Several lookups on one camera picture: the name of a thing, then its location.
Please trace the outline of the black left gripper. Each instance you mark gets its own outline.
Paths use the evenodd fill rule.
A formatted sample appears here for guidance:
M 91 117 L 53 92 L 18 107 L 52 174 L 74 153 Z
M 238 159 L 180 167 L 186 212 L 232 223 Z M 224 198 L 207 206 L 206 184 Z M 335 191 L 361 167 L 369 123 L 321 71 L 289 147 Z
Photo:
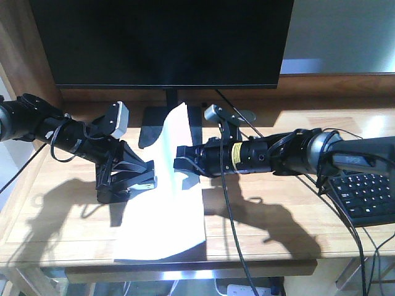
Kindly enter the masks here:
M 139 158 L 124 140 L 78 138 L 77 155 L 95 164 L 97 190 L 112 190 L 112 182 L 154 182 L 154 161 Z

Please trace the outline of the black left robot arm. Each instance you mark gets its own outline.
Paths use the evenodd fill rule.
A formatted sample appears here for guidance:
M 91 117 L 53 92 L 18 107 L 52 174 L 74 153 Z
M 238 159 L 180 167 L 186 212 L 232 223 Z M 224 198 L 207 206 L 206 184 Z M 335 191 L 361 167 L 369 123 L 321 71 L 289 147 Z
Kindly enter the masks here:
M 123 102 L 86 124 L 32 94 L 1 103 L 1 140 L 47 143 L 96 166 L 96 188 L 111 192 L 147 190 L 156 186 L 154 162 L 145 162 L 122 136 L 128 128 L 129 111 Z

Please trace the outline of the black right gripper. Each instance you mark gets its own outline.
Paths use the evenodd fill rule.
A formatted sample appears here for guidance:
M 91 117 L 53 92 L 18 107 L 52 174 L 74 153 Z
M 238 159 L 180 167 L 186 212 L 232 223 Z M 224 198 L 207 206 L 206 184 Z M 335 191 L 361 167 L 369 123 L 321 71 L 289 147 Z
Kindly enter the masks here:
M 173 167 L 196 175 L 215 178 L 226 175 L 272 171 L 268 144 L 254 139 L 216 146 L 178 146 Z M 190 159 L 197 158 L 197 164 Z

